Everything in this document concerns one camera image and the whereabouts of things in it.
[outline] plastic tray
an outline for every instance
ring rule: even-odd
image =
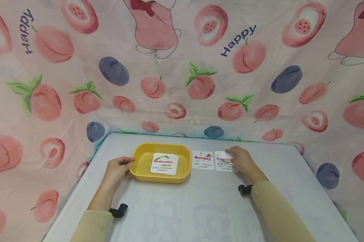
[[[178,156],[177,174],[175,176],[154,174],[150,168],[154,153],[174,154]],[[131,173],[139,181],[156,183],[183,183],[191,170],[190,150],[183,145],[143,143],[134,151],[136,159]]]

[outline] hand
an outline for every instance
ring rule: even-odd
[[[248,174],[256,166],[249,152],[240,146],[233,146],[225,152],[236,156],[236,158],[231,159],[231,162],[241,173]]]
[[[116,191],[120,187],[121,181],[130,174],[129,170],[133,167],[133,161],[135,158],[125,156],[110,160],[101,185]]]

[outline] white table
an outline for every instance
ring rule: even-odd
[[[291,145],[111,133],[96,153],[44,242],[68,242],[103,178],[109,160],[132,156],[141,143],[185,145],[192,152],[247,149],[257,165],[288,199],[317,241],[358,242],[297,149]],[[241,173],[191,170],[182,184],[126,179],[113,208],[128,205],[115,219],[111,242],[272,241],[250,197],[241,197]]]

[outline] peach print fabric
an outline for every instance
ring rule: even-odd
[[[109,132],[293,144],[364,242],[364,1],[0,0],[0,242]]]

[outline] blue plum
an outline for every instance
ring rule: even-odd
[[[130,80],[126,67],[112,56],[103,57],[99,69],[105,79],[116,86],[124,86]]]
[[[326,189],[334,189],[338,186],[340,173],[332,163],[322,164],[315,174],[319,183]]]
[[[90,142],[96,142],[105,134],[105,127],[99,122],[90,122],[86,127],[86,135]]]
[[[208,138],[220,138],[225,131],[220,126],[210,126],[204,131],[204,135]]]
[[[287,67],[271,84],[274,93],[284,94],[291,91],[301,81],[303,72],[300,66]]]

